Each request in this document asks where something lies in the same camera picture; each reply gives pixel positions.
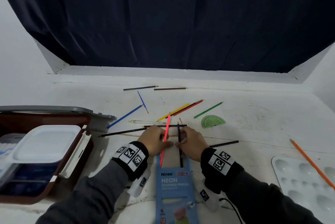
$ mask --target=black wristband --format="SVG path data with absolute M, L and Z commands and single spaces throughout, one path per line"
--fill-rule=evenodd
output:
M 229 154 L 213 148 L 206 148 L 202 152 L 200 165 L 205 176 L 205 186 L 217 194 L 225 192 L 244 170 Z
M 148 167 L 149 153 L 145 145 L 138 141 L 123 145 L 115 152 L 112 160 L 127 173 L 130 181 L 139 178 Z

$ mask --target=brown case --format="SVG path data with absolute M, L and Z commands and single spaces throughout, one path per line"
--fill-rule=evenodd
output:
M 28 133 L 32 129 L 41 125 L 78 125 L 82 128 L 54 172 L 53 175 L 57 176 L 57 178 L 50 181 L 40 195 L 37 197 L 0 195 L 0 203 L 25 205 L 35 204 L 45 198 L 60 181 L 62 184 L 65 184 L 67 188 L 73 190 L 87 162 L 87 159 L 92 152 L 94 146 L 92 138 L 90 138 L 85 150 L 83 150 L 80 155 L 80 159 L 70 177 L 62 178 L 58 175 L 69 161 L 69 158 L 80 141 L 82 134 L 85 133 L 86 135 L 90 135 L 90 133 L 86 130 L 86 126 L 90 123 L 90 120 L 90 116 L 84 114 L 0 113 L 0 137 L 9 133 Z

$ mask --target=green protractor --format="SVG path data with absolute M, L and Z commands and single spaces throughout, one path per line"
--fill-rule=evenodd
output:
M 205 116 L 202 121 L 201 121 L 201 126 L 206 129 L 206 128 L 211 128 L 217 125 L 225 124 L 226 122 L 221 118 L 216 115 L 207 115 Z

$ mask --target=dark blue curtain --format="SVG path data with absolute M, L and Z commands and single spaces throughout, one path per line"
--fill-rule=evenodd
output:
M 335 41 L 335 0 L 8 0 L 72 65 L 288 72 Z

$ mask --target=left hand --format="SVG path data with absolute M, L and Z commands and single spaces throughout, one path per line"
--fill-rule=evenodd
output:
M 145 145 L 149 152 L 149 156 L 155 156 L 163 151 L 165 148 L 173 146 L 173 142 L 163 142 L 165 130 L 153 125 L 147 128 L 137 141 Z

